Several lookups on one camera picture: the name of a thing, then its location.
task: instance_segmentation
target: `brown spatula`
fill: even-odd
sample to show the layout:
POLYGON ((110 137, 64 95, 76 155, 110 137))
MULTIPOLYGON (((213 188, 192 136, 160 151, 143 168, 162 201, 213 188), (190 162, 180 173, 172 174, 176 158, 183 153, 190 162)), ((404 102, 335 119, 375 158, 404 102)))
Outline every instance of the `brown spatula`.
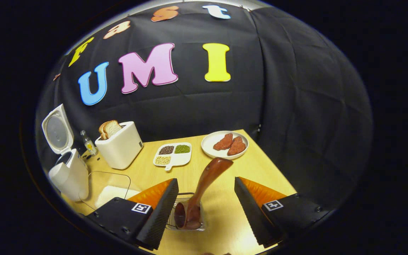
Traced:
POLYGON ((205 190, 226 171, 233 162, 224 158, 214 158, 204 169, 194 195, 185 203, 178 203, 174 210, 174 220, 179 229, 198 229, 201 226, 199 202, 205 190))

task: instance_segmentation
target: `pink letter m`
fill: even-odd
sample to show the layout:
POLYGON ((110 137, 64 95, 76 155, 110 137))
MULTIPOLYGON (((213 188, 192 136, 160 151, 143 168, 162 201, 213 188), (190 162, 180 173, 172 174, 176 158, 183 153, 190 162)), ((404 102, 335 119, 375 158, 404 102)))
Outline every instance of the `pink letter m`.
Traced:
POLYGON ((155 77, 152 79, 152 84, 160 86, 177 81, 178 76, 173 72, 171 62, 171 51, 173 48, 174 44, 170 42, 155 46, 146 62, 135 52, 120 57, 119 63, 122 64, 124 76, 122 93, 128 94, 138 88, 138 84, 133 80, 132 74, 136 76, 143 87, 146 87, 154 69, 155 77))

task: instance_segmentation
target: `small bottle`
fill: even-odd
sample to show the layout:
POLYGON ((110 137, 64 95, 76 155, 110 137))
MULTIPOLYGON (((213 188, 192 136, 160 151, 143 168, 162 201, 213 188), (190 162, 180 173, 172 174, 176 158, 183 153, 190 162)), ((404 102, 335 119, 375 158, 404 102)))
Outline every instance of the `small bottle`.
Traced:
POLYGON ((97 148, 95 147, 89 136, 86 135, 86 131, 82 130, 80 134, 83 137, 84 146, 89 151, 89 153, 91 155, 97 155, 97 148))

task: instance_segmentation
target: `white toaster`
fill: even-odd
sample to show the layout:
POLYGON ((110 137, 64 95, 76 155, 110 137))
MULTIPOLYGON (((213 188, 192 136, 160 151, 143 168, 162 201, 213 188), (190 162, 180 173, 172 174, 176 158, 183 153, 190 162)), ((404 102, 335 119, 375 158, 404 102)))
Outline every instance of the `white toaster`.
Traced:
POLYGON ((119 123, 122 129, 107 140, 95 140, 95 146, 111 168, 126 169, 141 151, 143 143, 133 121, 119 123))

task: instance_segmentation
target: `screw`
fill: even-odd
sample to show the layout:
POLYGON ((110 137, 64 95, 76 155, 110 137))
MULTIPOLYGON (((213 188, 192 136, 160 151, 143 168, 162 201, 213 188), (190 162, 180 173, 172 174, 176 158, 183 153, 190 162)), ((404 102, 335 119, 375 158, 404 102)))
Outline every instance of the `screw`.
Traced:
POLYGON ((122 227, 122 231, 124 231, 126 234, 130 234, 130 230, 126 226, 122 227))

